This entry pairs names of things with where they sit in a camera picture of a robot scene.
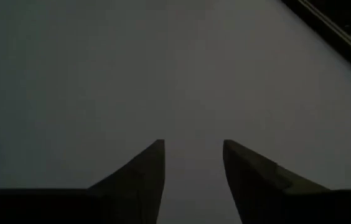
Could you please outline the black aluminium table frame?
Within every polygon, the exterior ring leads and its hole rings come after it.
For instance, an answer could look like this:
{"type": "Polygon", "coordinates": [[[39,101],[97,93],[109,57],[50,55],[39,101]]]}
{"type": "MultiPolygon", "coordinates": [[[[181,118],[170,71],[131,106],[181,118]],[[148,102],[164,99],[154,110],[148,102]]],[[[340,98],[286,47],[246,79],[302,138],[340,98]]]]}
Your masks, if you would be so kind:
{"type": "Polygon", "coordinates": [[[351,0],[280,0],[351,64],[351,0]]]}

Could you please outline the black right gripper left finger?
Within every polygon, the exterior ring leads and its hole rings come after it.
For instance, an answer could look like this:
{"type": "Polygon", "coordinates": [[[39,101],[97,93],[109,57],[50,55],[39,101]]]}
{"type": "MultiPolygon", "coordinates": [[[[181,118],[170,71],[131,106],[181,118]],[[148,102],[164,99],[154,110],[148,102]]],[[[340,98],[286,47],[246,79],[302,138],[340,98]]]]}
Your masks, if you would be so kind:
{"type": "Polygon", "coordinates": [[[158,139],[123,167],[88,188],[100,199],[106,224],[156,224],[166,172],[165,140],[158,139]]]}

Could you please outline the blue-grey table mat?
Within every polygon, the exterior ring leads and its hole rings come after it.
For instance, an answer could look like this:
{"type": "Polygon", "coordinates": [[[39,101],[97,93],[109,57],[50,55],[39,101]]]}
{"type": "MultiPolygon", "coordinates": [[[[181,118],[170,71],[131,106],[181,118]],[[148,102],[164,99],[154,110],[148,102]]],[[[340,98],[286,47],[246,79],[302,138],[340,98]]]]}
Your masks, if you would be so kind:
{"type": "Polygon", "coordinates": [[[351,64],[280,0],[0,0],[0,187],[166,142],[160,224],[239,224],[225,139],[351,189],[351,64]]]}

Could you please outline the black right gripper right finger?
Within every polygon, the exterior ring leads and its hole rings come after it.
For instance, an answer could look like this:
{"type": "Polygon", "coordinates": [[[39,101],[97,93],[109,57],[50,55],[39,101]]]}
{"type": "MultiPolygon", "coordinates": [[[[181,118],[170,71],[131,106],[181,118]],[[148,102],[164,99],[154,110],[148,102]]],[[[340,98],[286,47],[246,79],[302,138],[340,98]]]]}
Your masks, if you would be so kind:
{"type": "Polygon", "coordinates": [[[231,139],[223,142],[223,165],[242,224],[284,223],[287,196],[330,190],[231,139]]]}

